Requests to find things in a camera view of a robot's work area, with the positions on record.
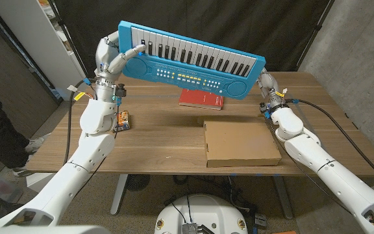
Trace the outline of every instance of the black backdrop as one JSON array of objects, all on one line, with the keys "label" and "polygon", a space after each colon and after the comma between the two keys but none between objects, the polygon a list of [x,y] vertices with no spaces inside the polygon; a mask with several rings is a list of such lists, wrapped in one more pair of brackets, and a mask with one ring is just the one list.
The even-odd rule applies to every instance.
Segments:
[{"label": "black backdrop", "polygon": [[246,51],[294,71],[329,0],[55,0],[89,76],[99,40],[121,20]]}]

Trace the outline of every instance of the book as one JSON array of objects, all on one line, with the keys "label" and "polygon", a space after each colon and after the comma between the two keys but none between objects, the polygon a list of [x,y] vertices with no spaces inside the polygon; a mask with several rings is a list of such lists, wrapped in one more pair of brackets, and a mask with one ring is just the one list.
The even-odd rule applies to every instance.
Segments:
[{"label": "book", "polygon": [[223,106],[223,96],[201,90],[188,90],[184,88],[181,92],[179,105],[221,110]]}]

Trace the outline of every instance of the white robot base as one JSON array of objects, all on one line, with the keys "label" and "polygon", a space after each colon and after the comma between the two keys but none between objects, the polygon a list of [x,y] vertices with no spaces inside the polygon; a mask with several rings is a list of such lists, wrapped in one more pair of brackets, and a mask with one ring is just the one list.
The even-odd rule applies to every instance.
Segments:
[{"label": "white robot base", "polygon": [[247,234],[243,215],[221,198],[208,194],[191,194],[188,195],[188,200],[187,196],[183,196],[173,204],[169,204],[159,214],[155,234]]}]

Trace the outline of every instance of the black cable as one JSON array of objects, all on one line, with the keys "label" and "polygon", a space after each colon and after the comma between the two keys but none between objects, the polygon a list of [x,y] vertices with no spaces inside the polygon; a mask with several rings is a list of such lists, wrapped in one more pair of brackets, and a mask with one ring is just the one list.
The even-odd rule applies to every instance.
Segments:
[{"label": "black cable", "polygon": [[[274,133],[275,131],[273,130],[273,126],[272,126],[272,120],[268,120],[270,126],[271,126],[271,129],[272,129],[272,132]],[[313,182],[321,191],[324,192],[325,195],[327,195],[332,201],[334,201],[335,203],[337,203],[337,205],[339,205],[341,208],[343,208],[345,211],[347,211],[350,215],[351,215],[351,212],[346,208],[344,207],[338,200],[336,200],[335,198],[333,198],[328,192],[326,192],[323,188],[320,187],[320,185],[317,184],[317,182],[315,182],[311,176],[309,176],[305,171],[304,169],[302,169],[298,163],[291,157],[291,155],[286,151],[285,147],[278,141],[278,139],[276,137],[274,137],[275,141],[278,142],[278,144],[281,146],[281,148],[285,151],[285,153],[289,156],[289,158],[293,161],[293,163],[295,163],[295,165],[297,165],[297,167],[300,169],[300,171],[302,171],[302,173],[307,176],[307,178],[309,178],[311,180],[311,182]]]},{"label": "black cable", "polygon": [[286,103],[293,103],[294,101],[299,101],[299,102],[305,103],[307,105],[310,105],[310,106],[318,109],[322,113],[324,113],[326,116],[328,116],[330,118],[330,120],[336,125],[336,127],[343,133],[343,135],[346,137],[346,139],[351,143],[351,145],[363,157],[363,159],[374,169],[374,164],[368,159],[368,157],[366,157],[366,155],[363,153],[363,151],[356,145],[356,143],[350,138],[350,136],[343,130],[343,128],[337,123],[337,121],[327,111],[325,111],[321,107],[319,107],[319,106],[317,106],[317,105],[315,105],[315,104],[313,104],[309,101],[305,101],[305,100],[301,100],[301,99],[286,99],[285,100]]},{"label": "black cable", "polygon": [[173,202],[171,202],[171,204],[173,204],[174,208],[180,213],[180,215],[182,216],[182,218],[184,219],[184,223],[187,224],[186,222],[186,218],[184,217],[184,215],[182,215],[182,213],[176,208],[176,206],[174,205]]},{"label": "black cable", "polygon": [[96,170],[93,172],[93,174],[89,177],[89,179],[84,182],[84,185],[81,187],[81,189],[79,189],[79,191],[76,192],[76,195],[75,195],[75,198],[76,196],[81,192],[81,190],[87,185],[87,183],[89,182],[89,180],[95,175],[95,173],[97,172],[97,169],[99,169],[103,163],[103,161],[106,159],[106,157],[101,161],[101,163],[99,164],[99,166],[97,166]]},{"label": "black cable", "polygon": [[[75,87],[78,88],[84,81],[79,81]],[[63,165],[67,163],[69,160],[69,150],[70,150],[70,132],[71,132],[71,106],[73,104],[73,96],[75,95],[75,92],[72,91],[69,98],[69,120],[68,120],[68,141],[66,143],[66,155],[64,156]]]},{"label": "black cable", "polygon": [[187,197],[187,204],[188,204],[188,214],[190,215],[190,223],[193,223],[192,214],[190,212],[190,201],[188,200],[188,195],[186,195],[186,197]]}]

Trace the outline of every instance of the toy keyboard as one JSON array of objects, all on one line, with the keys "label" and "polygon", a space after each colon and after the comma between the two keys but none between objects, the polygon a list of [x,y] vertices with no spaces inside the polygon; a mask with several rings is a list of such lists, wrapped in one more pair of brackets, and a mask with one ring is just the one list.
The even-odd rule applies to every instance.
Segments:
[{"label": "toy keyboard", "polygon": [[119,50],[145,44],[123,70],[128,77],[243,99],[258,79],[265,58],[170,32],[121,21]]}]

